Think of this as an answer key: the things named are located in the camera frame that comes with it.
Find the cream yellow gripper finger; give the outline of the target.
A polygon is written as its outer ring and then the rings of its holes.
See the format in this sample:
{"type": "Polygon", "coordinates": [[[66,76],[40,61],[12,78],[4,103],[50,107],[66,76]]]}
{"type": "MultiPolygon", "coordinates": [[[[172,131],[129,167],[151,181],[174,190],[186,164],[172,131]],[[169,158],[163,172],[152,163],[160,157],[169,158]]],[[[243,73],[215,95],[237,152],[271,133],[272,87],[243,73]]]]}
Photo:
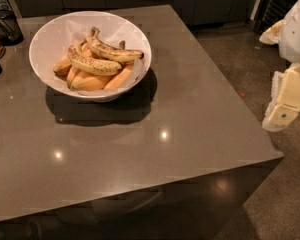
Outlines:
{"type": "Polygon", "coordinates": [[[276,71],[272,78],[271,102],[262,127],[270,132],[287,128],[300,113],[300,64],[293,63],[284,72],[276,71]]]}

